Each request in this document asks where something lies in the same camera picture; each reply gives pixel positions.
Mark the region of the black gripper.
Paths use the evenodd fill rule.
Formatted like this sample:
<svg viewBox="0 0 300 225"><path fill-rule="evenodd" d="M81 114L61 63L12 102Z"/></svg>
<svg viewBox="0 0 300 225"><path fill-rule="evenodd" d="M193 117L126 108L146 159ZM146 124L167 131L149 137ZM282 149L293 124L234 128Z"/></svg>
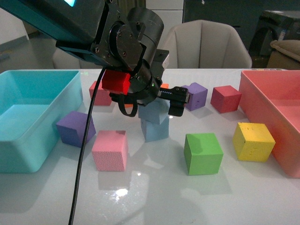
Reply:
<svg viewBox="0 0 300 225"><path fill-rule="evenodd" d="M165 67L168 65L169 51L156 50L152 57L152 64L144 58L137 64L133 71L121 69L110 69L130 73L130 87L127 95L114 94L109 92L112 101L119 104L120 107L125 105L146 106L156 98L170 101L168 114L171 116L182 116L185 104L189 101L187 88L175 86L171 89L161 88L162 75Z"/></svg>

